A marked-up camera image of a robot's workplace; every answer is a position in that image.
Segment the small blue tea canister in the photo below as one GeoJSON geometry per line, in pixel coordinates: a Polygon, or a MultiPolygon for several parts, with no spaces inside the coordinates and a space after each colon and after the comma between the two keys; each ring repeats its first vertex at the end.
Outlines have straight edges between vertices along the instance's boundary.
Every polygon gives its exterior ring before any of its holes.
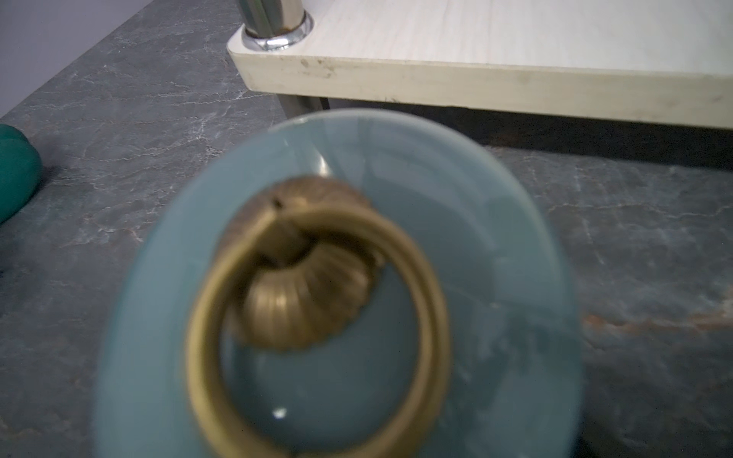
{"type": "Polygon", "coordinates": [[[568,457],[567,259],[477,143],[395,112],[292,119],[141,247],[97,375],[99,457],[568,457]]]}

